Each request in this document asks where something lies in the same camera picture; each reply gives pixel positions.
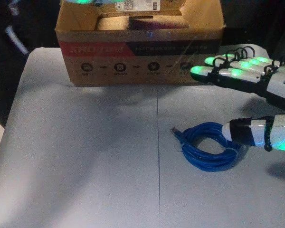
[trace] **coiled blue ethernet cable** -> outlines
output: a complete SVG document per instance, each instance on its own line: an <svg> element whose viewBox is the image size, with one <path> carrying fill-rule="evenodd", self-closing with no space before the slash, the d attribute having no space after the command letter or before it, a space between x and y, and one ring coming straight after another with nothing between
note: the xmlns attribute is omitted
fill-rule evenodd
<svg viewBox="0 0 285 228"><path fill-rule="evenodd" d="M174 136L180 141L185 158L195 167L207 171L216 172L230 169L238 155L241 145L226 140L222 134L222 125L208 122L189 128L183 133L176 128L171 129ZM211 138L225 147L220 154L204 152L193 146L193 143L201 137Z"/></svg>

